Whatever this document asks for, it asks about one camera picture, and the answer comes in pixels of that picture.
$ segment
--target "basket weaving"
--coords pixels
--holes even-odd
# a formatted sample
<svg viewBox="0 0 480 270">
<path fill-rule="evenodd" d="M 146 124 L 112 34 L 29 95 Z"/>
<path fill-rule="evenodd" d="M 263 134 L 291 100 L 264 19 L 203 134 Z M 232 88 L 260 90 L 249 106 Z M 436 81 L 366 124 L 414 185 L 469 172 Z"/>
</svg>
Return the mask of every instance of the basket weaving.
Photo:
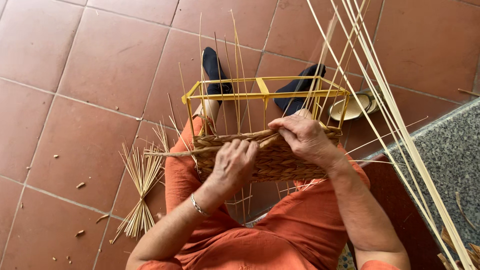
<svg viewBox="0 0 480 270">
<path fill-rule="evenodd" d="M 325 134 L 334 145 L 338 145 L 342 132 L 337 127 L 324 127 Z M 292 149 L 274 130 L 264 130 L 240 135 L 203 135 L 193 137 L 193 155 L 197 159 L 197 168 L 201 181 L 205 181 L 215 165 L 215 156 L 219 147 L 234 139 L 257 141 L 260 149 L 255 159 L 251 182 L 264 181 L 302 181 L 325 177 L 325 171 L 315 164 L 302 160 L 293 154 Z M 199 151 L 208 147 L 212 151 Z"/>
</svg>

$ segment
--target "silver bracelet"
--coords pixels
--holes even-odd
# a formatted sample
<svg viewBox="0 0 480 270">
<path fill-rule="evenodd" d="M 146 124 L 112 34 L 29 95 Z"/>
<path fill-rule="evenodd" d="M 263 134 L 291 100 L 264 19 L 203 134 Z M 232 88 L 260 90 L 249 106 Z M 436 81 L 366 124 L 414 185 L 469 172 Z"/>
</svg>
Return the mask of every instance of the silver bracelet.
<svg viewBox="0 0 480 270">
<path fill-rule="evenodd" d="M 193 198 L 193 193 L 190 195 L 190 200 L 192 201 L 193 207 L 195 208 L 195 210 L 197 210 L 200 214 L 202 214 L 206 217 L 210 217 L 210 215 L 208 213 L 206 213 L 205 211 L 203 211 L 200 208 L 200 206 L 198 206 L 197 202 L 195 202 L 195 199 Z"/>
</svg>

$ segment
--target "black sock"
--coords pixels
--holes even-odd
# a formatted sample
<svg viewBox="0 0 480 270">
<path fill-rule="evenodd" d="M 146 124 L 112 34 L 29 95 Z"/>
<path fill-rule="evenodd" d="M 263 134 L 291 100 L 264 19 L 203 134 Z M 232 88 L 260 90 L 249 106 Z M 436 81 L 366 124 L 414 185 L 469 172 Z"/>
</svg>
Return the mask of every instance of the black sock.
<svg viewBox="0 0 480 270">
<path fill-rule="evenodd" d="M 222 65 L 220 65 L 220 77 L 218 76 L 217 55 L 216 55 L 216 52 L 210 47 L 207 47 L 204 50 L 203 66 L 210 80 L 219 80 L 219 79 L 226 80 L 227 79 L 227 76 L 225 76 L 225 74 L 223 73 Z M 220 83 L 208 85 L 207 94 L 219 95 L 219 94 L 222 94 L 222 92 L 223 94 L 231 94 L 232 84 L 222 82 L 222 88 L 220 88 Z M 221 100 L 217 100 L 217 101 L 219 105 L 222 105 Z"/>
<path fill-rule="evenodd" d="M 299 76 L 314 76 L 315 71 L 317 69 L 317 65 L 313 65 L 306 70 L 302 71 Z M 325 75 L 325 66 L 320 64 L 320 76 L 323 77 Z M 297 89 L 298 92 L 300 91 L 307 91 L 308 87 L 312 84 L 313 79 L 301 79 L 301 80 L 293 80 L 286 86 L 280 88 L 275 93 L 285 93 L 285 92 L 295 92 Z M 275 104 L 280 107 L 282 111 L 285 111 L 285 115 L 289 116 L 294 114 L 296 111 L 302 109 L 303 103 L 305 98 L 295 97 L 295 98 L 274 98 L 273 99 Z"/>
</svg>

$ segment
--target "orange clothing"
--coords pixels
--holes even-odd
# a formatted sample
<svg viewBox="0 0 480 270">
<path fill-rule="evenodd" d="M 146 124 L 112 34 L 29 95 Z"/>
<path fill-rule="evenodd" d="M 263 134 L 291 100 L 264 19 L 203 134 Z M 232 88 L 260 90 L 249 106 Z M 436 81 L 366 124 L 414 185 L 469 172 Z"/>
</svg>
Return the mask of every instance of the orange clothing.
<svg viewBox="0 0 480 270">
<path fill-rule="evenodd" d="M 202 119 L 195 118 L 193 130 L 196 135 L 201 127 Z M 186 144 L 191 144 L 189 123 L 183 129 L 181 138 Z M 182 139 L 171 152 L 187 150 Z M 338 149 L 345 152 L 341 145 Z M 352 166 L 360 179 L 370 187 L 360 166 L 354 162 Z M 189 198 L 201 183 L 191 157 L 168 157 L 165 167 L 168 213 Z M 347 238 L 333 186 L 327 179 L 311 185 L 307 190 L 286 196 L 251 229 L 233 220 L 225 205 L 222 205 L 193 231 L 174 259 L 167 262 L 149 261 L 139 270 L 336 269 L 338 256 Z M 397 268 L 380 261 L 369 261 L 362 269 Z"/>
</svg>

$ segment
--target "sandal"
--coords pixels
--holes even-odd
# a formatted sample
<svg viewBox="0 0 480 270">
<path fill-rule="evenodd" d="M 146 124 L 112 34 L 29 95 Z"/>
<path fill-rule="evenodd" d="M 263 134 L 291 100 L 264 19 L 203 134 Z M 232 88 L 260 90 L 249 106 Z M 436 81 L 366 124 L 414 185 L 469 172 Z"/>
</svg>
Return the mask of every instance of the sandal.
<svg viewBox="0 0 480 270">
<path fill-rule="evenodd" d="M 383 94 L 379 86 L 375 86 L 375 90 L 377 90 L 378 95 L 383 100 Z M 367 112 L 367 114 L 374 113 L 380 109 L 378 106 L 377 100 L 373 96 L 372 90 L 370 88 L 364 89 L 357 93 L 357 97 L 362 105 L 363 109 Z M 332 117 L 333 120 L 340 121 L 343 112 L 343 100 L 339 100 L 332 104 L 330 108 L 328 108 L 328 115 Z M 345 112 L 345 117 L 343 120 L 354 120 L 364 116 L 360 105 L 357 102 L 349 102 L 347 104 L 347 110 Z"/>
</svg>

